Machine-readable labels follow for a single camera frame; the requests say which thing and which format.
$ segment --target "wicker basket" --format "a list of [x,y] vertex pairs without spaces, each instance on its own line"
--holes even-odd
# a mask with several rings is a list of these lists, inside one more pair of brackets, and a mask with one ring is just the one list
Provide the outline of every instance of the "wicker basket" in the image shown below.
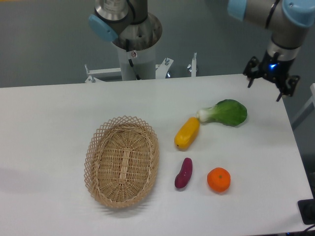
[[128,207],[151,190],[158,172],[158,139],[137,117],[118,117],[94,134],[85,161],[85,185],[108,207]]

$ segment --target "orange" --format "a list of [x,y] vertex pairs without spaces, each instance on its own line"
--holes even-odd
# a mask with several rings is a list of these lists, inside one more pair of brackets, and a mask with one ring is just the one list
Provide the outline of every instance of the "orange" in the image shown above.
[[229,188],[231,176],[227,170],[217,167],[208,173],[207,182],[210,188],[221,193]]

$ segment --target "gray floor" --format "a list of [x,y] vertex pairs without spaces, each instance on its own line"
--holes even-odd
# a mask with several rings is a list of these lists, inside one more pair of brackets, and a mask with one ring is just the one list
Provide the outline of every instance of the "gray floor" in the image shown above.
[[[174,59],[173,77],[188,76],[193,52],[200,76],[242,73],[252,56],[264,55],[271,33],[229,17],[227,0],[148,2],[163,25],[157,61]],[[0,1],[0,88],[83,83],[84,64],[89,69],[119,67],[114,47],[88,26],[93,10],[94,0]],[[315,83],[314,41],[312,27],[290,71],[302,80],[295,96],[284,99],[290,119]],[[315,172],[315,112],[294,134],[305,168]]]

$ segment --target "blue light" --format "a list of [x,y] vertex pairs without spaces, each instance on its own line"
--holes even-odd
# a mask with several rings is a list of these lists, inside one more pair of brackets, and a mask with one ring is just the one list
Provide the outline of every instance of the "blue light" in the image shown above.
[[269,67],[270,67],[270,69],[272,70],[273,68],[275,68],[276,65],[277,65],[277,64],[270,64]]

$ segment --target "purple sweet potato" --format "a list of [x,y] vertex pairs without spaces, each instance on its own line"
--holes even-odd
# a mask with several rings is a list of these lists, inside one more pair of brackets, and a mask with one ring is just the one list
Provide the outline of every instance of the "purple sweet potato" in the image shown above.
[[190,158],[185,158],[182,164],[181,171],[175,178],[175,187],[184,188],[188,184],[192,174],[192,160]]

